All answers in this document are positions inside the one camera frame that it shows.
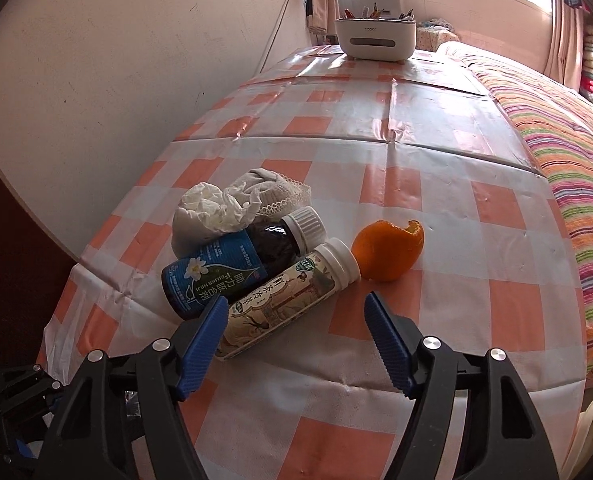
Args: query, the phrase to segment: orange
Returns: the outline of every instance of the orange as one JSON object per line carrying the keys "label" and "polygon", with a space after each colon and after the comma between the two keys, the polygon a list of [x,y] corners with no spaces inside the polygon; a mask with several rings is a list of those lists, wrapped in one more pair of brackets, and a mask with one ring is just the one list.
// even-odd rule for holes
{"label": "orange", "polygon": [[410,220],[405,229],[385,220],[365,226],[354,238],[352,254],[361,277],[393,282],[409,270],[423,250],[423,227]]}

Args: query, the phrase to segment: wall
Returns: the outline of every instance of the wall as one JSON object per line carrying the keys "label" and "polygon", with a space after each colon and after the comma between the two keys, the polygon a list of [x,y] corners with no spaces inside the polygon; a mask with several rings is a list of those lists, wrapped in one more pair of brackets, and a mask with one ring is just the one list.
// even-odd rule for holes
{"label": "wall", "polygon": [[[0,170],[80,254],[174,136],[254,75],[284,1],[10,0]],[[308,44],[304,22],[290,0],[268,63]]]}
{"label": "wall", "polygon": [[552,16],[518,0],[404,0],[418,22],[444,18],[461,41],[510,57],[543,72],[552,37]]}

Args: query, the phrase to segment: bottle cap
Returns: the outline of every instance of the bottle cap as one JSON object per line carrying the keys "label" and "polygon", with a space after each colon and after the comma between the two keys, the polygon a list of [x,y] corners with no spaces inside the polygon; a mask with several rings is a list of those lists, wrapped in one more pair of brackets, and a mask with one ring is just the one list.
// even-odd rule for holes
{"label": "bottle cap", "polygon": [[339,238],[330,238],[317,247],[317,252],[333,268],[341,289],[356,282],[361,276],[359,264],[352,251]]}
{"label": "bottle cap", "polygon": [[282,220],[294,236],[296,244],[299,246],[300,256],[311,253],[327,238],[327,232],[325,232],[320,216],[308,205],[295,209],[289,215],[285,215]]}

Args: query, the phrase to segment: table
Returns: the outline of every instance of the table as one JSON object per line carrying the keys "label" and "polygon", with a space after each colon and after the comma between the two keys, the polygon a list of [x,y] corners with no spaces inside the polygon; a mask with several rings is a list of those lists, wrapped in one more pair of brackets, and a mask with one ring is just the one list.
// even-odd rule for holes
{"label": "table", "polygon": [[[570,240],[547,180],[485,88],[446,56],[406,65],[304,49],[179,134],[72,270],[41,361],[66,382],[92,349],[140,351],[180,322],[161,288],[172,216],[200,181],[251,168],[312,188],[331,237],[419,220],[426,241],[401,280],[361,281],[228,362],[181,405],[211,479],[381,478],[412,403],[395,391],[363,321],[379,290],[395,313],[457,351],[506,350],[559,467],[585,384],[585,324]],[[461,442],[457,396],[437,478]],[[134,443],[151,478],[144,439]]]}

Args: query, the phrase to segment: colorful striped bedspread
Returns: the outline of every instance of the colorful striped bedspread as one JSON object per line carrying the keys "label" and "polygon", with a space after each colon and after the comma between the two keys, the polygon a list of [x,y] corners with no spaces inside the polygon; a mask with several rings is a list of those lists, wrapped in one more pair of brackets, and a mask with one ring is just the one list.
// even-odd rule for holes
{"label": "colorful striped bedspread", "polygon": [[593,108],[576,92],[505,57],[462,43],[439,52],[463,62],[521,132],[561,209],[579,266],[593,386]]}

